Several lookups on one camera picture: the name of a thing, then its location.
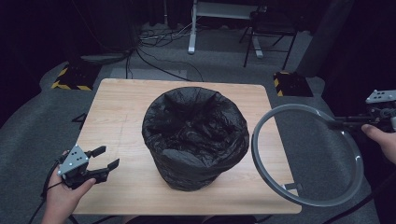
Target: trash bin liner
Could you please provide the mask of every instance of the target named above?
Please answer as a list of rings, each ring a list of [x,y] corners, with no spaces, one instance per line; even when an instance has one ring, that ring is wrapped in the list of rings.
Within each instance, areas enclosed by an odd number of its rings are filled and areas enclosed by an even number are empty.
[[[236,104],[200,87],[160,95],[146,112],[142,134],[172,189],[201,189],[248,152],[248,125]]]

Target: gray carpet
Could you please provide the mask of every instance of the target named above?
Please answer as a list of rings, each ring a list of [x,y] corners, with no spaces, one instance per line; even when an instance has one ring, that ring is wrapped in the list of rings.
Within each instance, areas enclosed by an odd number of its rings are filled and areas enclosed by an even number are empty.
[[[157,61],[145,54],[142,56],[166,71],[193,81],[263,85],[272,106],[290,103],[311,105],[332,114],[320,97],[324,83],[317,77],[307,79],[314,97],[276,95],[273,74],[280,71],[285,53],[265,51],[264,58],[257,59],[252,51],[247,67],[243,68],[248,42],[245,40],[238,44],[242,33],[241,30],[226,29],[202,31],[198,33],[193,55],[187,53],[187,36],[164,47],[142,48],[157,59],[184,63]],[[307,33],[297,36],[287,71],[292,72],[297,68],[310,40],[311,36]],[[271,38],[261,39],[264,46],[270,45],[272,41]],[[286,48],[288,41],[285,37],[276,48]],[[199,72],[186,63],[195,66]],[[23,105],[0,130],[1,223],[26,223],[29,220],[40,203],[39,194],[54,158],[73,146],[78,139],[79,123],[71,120],[89,111],[103,78],[125,78],[123,61],[103,66],[93,91],[51,89],[64,64],[59,64],[43,76],[40,83],[42,92]],[[142,62],[135,52],[131,57],[130,68],[134,78],[175,79]],[[276,117],[276,121],[293,176],[296,182],[304,186],[303,195],[329,199],[345,189],[350,177],[351,157],[344,151],[341,139],[304,114],[288,113]],[[321,223],[356,204],[370,192],[364,180],[360,191],[345,204],[332,208],[304,206],[298,215],[275,215],[265,223]],[[37,215],[35,223],[39,223],[43,210]],[[98,218],[77,216],[80,223],[92,223]],[[120,223],[120,218],[106,223]],[[336,223],[378,223],[374,204],[368,203]]]

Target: plastic bag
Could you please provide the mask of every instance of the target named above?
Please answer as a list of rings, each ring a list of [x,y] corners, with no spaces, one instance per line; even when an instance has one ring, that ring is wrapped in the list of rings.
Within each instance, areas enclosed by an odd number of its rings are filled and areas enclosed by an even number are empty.
[[[149,106],[142,134],[172,189],[198,190],[248,152],[248,125],[237,106],[217,91],[184,87]]]

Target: desk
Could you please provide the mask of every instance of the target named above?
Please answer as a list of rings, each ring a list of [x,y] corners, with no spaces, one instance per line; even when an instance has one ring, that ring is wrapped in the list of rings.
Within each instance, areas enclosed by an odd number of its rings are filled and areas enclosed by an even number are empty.
[[[257,172],[250,151],[212,184],[193,192],[170,189],[161,178],[142,134],[143,117],[162,93],[195,86],[219,91],[240,109],[250,134],[271,109],[263,86],[153,80],[104,79],[78,138],[83,150],[107,146],[88,169],[106,167],[120,158],[106,183],[95,185],[75,214],[106,215],[237,215],[296,214],[301,206],[273,192]],[[275,121],[264,127],[262,161],[280,184],[293,183]]]
[[[256,8],[257,6],[208,3],[194,0],[192,5],[192,25],[190,33],[189,54],[193,54],[195,52],[197,16],[250,20],[250,12],[255,11]],[[253,46],[256,50],[257,57],[262,58],[262,50],[260,48],[257,36],[254,36],[253,38]]]

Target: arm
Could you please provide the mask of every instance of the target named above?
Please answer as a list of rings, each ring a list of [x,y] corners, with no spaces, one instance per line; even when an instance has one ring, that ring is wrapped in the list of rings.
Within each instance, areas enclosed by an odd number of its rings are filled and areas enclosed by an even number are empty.
[[[58,169],[55,169],[49,180],[49,188],[62,182],[57,176]],[[46,211],[44,213],[42,224],[61,224],[65,223],[67,218],[76,209],[79,200],[95,184],[95,179],[89,179],[77,189],[70,189],[65,184],[59,184],[50,188],[47,192]]]
[[[384,133],[373,125],[364,124],[361,130],[382,148],[384,155],[396,164],[396,133]]]

